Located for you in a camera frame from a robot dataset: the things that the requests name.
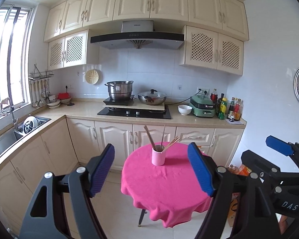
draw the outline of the stainless steel pot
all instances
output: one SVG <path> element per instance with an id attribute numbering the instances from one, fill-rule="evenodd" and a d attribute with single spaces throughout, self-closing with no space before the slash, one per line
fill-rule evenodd
<path id="1" fill-rule="evenodd" d="M 126 100 L 132 95 L 134 81 L 114 81 L 107 82 L 107 91 L 111 99 Z"/>
<path id="2" fill-rule="evenodd" d="M 167 98 L 165 93 L 161 93 L 153 89 L 150 92 L 141 92 L 137 96 L 142 103 L 147 105 L 162 104 Z"/>

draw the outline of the faucet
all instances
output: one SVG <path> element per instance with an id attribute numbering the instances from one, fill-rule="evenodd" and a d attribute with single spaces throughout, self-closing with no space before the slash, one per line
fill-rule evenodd
<path id="1" fill-rule="evenodd" d="M 3 109 L 3 104 L 7 104 L 9 105 L 7 108 Z M 3 100 L 0 101 L 0 114 L 1 115 L 4 115 L 4 116 L 7 116 L 9 114 L 12 115 L 12 122 L 13 122 L 13 125 L 14 125 L 14 129 L 15 130 L 18 130 L 18 120 L 19 118 L 15 118 L 14 117 L 14 114 L 13 114 L 13 111 L 14 111 L 14 107 L 11 106 L 11 99 L 8 97 L 8 98 L 5 98 Z"/>

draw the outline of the green electric cooker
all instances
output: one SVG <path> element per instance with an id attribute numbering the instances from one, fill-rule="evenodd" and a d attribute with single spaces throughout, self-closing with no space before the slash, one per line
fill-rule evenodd
<path id="1" fill-rule="evenodd" d="M 194 95 L 190 99 L 192 113 L 197 117 L 214 117 L 216 104 L 204 94 Z"/>

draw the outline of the pink cup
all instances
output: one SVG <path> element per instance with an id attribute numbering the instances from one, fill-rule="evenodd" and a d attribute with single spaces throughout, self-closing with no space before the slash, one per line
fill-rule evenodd
<path id="1" fill-rule="evenodd" d="M 156 145 L 155 147 L 157 151 L 152 148 L 152 164 L 161 166 L 165 163 L 166 151 L 162 152 L 165 147 L 161 145 Z"/>

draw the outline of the window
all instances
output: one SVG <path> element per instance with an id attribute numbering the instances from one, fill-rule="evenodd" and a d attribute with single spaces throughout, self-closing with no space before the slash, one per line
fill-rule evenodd
<path id="1" fill-rule="evenodd" d="M 26 104 L 23 52 L 31 10 L 0 8 L 0 101 L 10 97 L 15 108 Z"/>

